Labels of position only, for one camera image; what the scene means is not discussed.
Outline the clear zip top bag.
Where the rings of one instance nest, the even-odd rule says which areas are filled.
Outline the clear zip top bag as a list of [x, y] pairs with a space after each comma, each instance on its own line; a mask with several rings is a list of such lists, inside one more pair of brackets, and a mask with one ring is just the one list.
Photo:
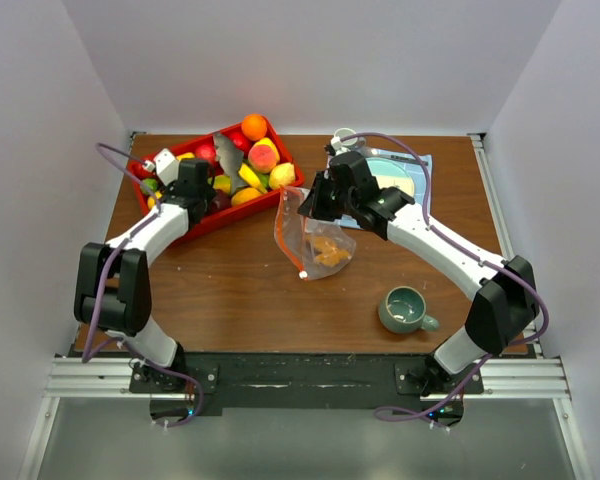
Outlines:
[[[299, 278], [311, 281], [335, 275], [346, 267], [353, 259], [356, 241], [333, 222], [314, 220], [299, 215], [297, 209], [305, 199], [307, 192], [308, 190], [298, 187], [285, 186], [282, 188], [273, 234], [279, 249], [298, 270]], [[351, 260], [336, 267], [316, 264], [308, 245], [313, 236], [325, 236], [333, 239], [339, 247], [352, 254]]]

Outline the orange pretzel snack toy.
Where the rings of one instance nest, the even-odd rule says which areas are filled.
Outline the orange pretzel snack toy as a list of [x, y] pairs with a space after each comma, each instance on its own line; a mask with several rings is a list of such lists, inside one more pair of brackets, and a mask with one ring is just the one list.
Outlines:
[[325, 236], [313, 236], [309, 242], [313, 254], [313, 261], [316, 264], [325, 267], [336, 267], [337, 265], [348, 262], [352, 258], [352, 254], [331, 238]]

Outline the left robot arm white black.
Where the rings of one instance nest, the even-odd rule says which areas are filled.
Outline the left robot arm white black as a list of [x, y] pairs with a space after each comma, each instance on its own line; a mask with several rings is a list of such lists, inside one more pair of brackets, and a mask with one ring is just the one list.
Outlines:
[[153, 208], [125, 233], [88, 243], [80, 253], [74, 316], [88, 326], [82, 361], [114, 342], [140, 361], [140, 375], [165, 392], [193, 386], [184, 350], [152, 316], [151, 264], [196, 226], [216, 196], [211, 165], [176, 163], [175, 178]]

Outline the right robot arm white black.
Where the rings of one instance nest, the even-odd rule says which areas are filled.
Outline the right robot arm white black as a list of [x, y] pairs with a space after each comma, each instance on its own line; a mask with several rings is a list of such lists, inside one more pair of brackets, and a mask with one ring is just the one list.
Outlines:
[[526, 259], [485, 251], [426, 215], [400, 188], [380, 187], [357, 152], [334, 156], [316, 174], [298, 212], [323, 221], [355, 219], [362, 229], [415, 253], [470, 299], [464, 325], [424, 361], [420, 377], [436, 392], [449, 392], [474, 362], [500, 355], [541, 313]]

